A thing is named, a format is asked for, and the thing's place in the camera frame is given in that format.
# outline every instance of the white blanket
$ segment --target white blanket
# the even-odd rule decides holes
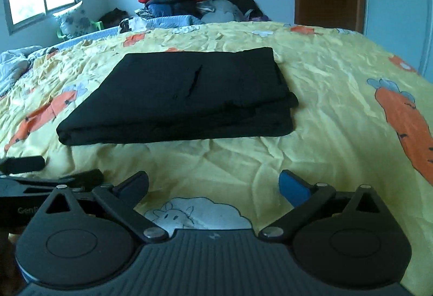
[[[7,50],[0,54],[0,95],[11,89],[30,66],[31,53],[42,49],[41,46]]]

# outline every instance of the pillow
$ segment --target pillow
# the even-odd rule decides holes
[[[82,8],[83,1],[71,8],[53,14],[60,24],[61,32],[66,35],[68,40],[91,34],[97,31],[90,19],[86,16],[86,11]]]
[[[245,17],[237,6],[228,0],[207,0],[207,7],[215,9],[203,15],[201,21],[205,24],[213,22],[245,21]]]

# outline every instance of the folded black cloth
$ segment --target folded black cloth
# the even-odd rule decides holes
[[[283,136],[297,105],[272,48],[134,53],[57,133],[65,145]]]

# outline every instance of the bed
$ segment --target bed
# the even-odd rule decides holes
[[[79,147],[58,141],[60,122],[127,53],[258,47],[273,48],[299,99],[292,114],[295,131],[287,136]],[[177,210],[183,214],[180,227],[206,228],[211,217],[198,211],[214,205],[224,206],[235,226],[251,224],[259,231],[292,208],[278,191],[283,169],[341,191],[370,184],[412,245],[402,284],[414,295],[431,296],[432,92],[433,85],[398,56],[352,31],[273,22],[154,29],[83,38],[37,59],[31,75],[0,101],[0,139],[7,156],[43,155],[47,166],[41,177],[99,168],[118,184],[146,171],[149,194],[136,210],[163,227]],[[42,106],[52,117],[22,133],[23,120]]]

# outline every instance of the cartoon sheep print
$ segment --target cartoon sheep print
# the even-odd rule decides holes
[[[250,221],[231,206],[199,198],[174,198],[161,209],[148,211],[144,216],[168,232],[176,229],[235,230],[251,229]]]

